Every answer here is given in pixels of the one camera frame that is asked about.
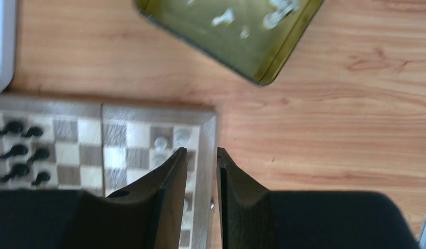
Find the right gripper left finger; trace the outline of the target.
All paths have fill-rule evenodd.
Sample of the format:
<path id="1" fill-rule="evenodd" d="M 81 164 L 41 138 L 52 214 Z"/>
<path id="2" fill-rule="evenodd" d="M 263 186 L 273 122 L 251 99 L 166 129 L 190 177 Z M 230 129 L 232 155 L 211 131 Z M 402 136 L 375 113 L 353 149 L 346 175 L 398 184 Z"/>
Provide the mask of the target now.
<path id="1" fill-rule="evenodd" d="M 177 149 L 162 165 L 111 193 L 109 243 L 115 248 L 178 248 L 188 172 L 188 151 Z"/>

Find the yellow metal tin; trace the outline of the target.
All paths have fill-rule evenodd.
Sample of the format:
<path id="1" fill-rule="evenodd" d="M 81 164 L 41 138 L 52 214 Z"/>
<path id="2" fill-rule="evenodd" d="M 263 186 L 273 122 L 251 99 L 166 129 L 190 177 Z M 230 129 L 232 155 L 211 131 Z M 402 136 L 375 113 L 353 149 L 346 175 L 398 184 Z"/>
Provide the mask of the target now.
<path id="1" fill-rule="evenodd" d="M 322 1 L 307 1 L 296 17 L 289 17 L 262 35 L 258 31 L 248 39 L 213 37 L 189 24 L 183 14 L 186 1 L 134 1 L 137 12 L 189 45 L 201 50 L 259 86 L 271 84 L 293 53 L 306 28 L 320 9 Z"/>

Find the white queen chess piece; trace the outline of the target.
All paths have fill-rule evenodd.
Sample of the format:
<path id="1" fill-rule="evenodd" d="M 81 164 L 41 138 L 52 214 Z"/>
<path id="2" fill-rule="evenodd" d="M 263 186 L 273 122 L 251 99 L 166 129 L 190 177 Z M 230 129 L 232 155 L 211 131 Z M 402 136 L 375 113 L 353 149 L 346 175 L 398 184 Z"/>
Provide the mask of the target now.
<path id="1" fill-rule="evenodd" d="M 184 147 L 187 145 L 190 140 L 191 131 L 188 129 L 178 129 L 174 134 L 174 146 L 175 147 Z"/>

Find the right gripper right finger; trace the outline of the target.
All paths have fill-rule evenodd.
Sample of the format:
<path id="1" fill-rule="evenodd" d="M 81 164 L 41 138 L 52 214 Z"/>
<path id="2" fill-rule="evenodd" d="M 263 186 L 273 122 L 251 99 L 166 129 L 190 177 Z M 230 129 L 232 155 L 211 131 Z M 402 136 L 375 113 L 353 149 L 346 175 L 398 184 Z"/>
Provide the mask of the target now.
<path id="1" fill-rule="evenodd" d="M 269 248 L 269 190 L 244 172 L 226 149 L 217 149 L 222 248 Z"/>

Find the white pawn chess piece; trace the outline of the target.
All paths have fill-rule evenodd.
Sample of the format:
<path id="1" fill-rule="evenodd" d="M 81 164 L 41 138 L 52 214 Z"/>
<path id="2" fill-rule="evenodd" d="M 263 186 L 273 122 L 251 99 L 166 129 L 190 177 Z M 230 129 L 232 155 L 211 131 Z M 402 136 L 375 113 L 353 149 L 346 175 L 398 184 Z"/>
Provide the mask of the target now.
<path id="1" fill-rule="evenodd" d="M 163 151 L 168 146 L 168 139 L 165 136 L 159 136 L 154 140 L 155 151 Z"/>
<path id="2" fill-rule="evenodd" d="M 156 154 L 152 157 L 152 164 L 151 164 L 151 169 L 155 169 L 159 166 L 161 166 L 166 160 L 167 160 L 167 156 L 166 155 L 162 155 L 162 154 Z"/>

